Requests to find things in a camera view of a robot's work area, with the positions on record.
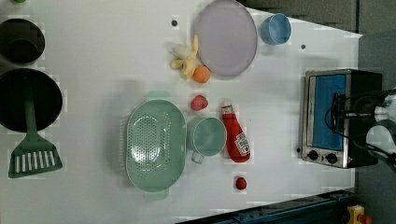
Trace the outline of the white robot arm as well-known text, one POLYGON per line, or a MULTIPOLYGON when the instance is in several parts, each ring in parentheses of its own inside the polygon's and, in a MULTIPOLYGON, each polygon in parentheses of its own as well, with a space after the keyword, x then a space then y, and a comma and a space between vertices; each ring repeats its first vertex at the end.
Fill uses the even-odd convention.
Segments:
POLYGON ((385 129, 385 135, 390 137, 389 142, 395 145, 395 90, 373 91, 349 97, 336 93, 324 120, 333 133, 344 137, 353 147, 366 151, 395 171, 395 153, 367 141, 369 132, 381 127, 385 129), (370 128, 364 133, 343 134, 341 122, 350 119, 370 125, 370 128))

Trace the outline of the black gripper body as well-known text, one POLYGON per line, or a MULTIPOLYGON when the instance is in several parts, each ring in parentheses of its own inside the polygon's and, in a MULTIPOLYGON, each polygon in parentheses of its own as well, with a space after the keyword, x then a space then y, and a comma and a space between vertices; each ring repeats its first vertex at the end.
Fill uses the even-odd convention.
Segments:
POLYGON ((335 93, 332 96, 332 104, 330 107, 330 130, 340 136, 346 137, 344 134, 345 121, 348 119, 372 119, 374 113, 356 112, 346 109, 346 102, 349 97, 344 94, 335 93))

